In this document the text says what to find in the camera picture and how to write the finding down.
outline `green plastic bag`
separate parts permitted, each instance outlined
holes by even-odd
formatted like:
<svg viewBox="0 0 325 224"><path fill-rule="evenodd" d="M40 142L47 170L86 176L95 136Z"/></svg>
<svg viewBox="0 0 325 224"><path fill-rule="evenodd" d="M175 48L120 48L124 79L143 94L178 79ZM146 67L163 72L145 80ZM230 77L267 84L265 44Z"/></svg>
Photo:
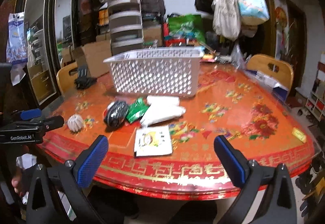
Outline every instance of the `green plastic bag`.
<svg viewBox="0 0 325 224"><path fill-rule="evenodd" d="M171 35L192 37L205 43L201 15L185 15L168 18L169 32Z"/></svg>
<svg viewBox="0 0 325 224"><path fill-rule="evenodd" d="M149 106L147 106L143 102L143 98L139 97L133 104L129 106L129 112L126 115L126 119L130 122L133 123L140 117L144 115L144 113L148 110Z"/></svg>

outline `yellow label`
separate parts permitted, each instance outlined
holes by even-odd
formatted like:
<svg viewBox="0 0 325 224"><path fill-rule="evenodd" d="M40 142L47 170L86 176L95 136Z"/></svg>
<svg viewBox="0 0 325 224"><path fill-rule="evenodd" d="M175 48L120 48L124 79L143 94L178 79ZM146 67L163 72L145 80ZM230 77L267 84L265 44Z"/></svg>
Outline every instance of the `yellow label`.
<svg viewBox="0 0 325 224"><path fill-rule="evenodd" d="M324 177L320 180L320 182L316 185L316 193L319 196L321 194L321 191L325 187L325 180Z"/></svg>
<svg viewBox="0 0 325 224"><path fill-rule="evenodd" d="M297 128L294 128L292 130L292 135L294 135L296 138L301 140L303 143L306 143L307 137L305 134L302 133L302 131L298 130Z"/></svg>

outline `hanging tote bag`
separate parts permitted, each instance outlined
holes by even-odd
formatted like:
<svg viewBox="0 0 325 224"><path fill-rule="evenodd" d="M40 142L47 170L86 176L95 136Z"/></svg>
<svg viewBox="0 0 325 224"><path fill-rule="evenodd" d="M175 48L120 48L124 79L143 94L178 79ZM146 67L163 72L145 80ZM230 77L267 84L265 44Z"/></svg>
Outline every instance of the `hanging tote bag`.
<svg viewBox="0 0 325 224"><path fill-rule="evenodd" d="M260 25L269 20L265 0L238 0L242 22L246 25Z"/></svg>
<svg viewBox="0 0 325 224"><path fill-rule="evenodd" d="M236 40L241 31L241 17L237 0L214 0L213 29L217 35Z"/></svg>

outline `blue gripper pad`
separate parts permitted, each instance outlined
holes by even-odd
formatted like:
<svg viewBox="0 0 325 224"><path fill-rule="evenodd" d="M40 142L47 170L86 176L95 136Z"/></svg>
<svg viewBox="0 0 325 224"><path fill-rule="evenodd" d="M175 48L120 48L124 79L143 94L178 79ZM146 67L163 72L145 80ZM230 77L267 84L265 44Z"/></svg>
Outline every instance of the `blue gripper pad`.
<svg viewBox="0 0 325 224"><path fill-rule="evenodd" d="M224 136L214 139L214 151L225 168L232 184L242 188L249 175L247 159L235 150Z"/></svg>
<svg viewBox="0 0 325 224"><path fill-rule="evenodd" d="M108 140L105 136L99 135L92 145L77 157L73 174L80 188L90 185L107 151Z"/></svg>
<svg viewBox="0 0 325 224"><path fill-rule="evenodd" d="M22 120L30 120L36 117L40 117L42 114L40 109L31 109L31 110L26 110L22 111L20 114L20 118Z"/></svg>

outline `green packet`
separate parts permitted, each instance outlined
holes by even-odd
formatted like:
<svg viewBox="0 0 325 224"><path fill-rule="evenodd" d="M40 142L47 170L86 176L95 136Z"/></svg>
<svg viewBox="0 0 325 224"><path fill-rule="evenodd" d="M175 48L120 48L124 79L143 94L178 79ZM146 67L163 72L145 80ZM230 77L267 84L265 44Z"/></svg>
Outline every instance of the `green packet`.
<svg viewBox="0 0 325 224"><path fill-rule="evenodd" d="M126 115L126 119L130 122L133 123L140 117L144 115L144 113L148 110L149 106L147 106L143 102L143 98L139 97L134 103L132 103L129 106L129 112Z"/></svg>

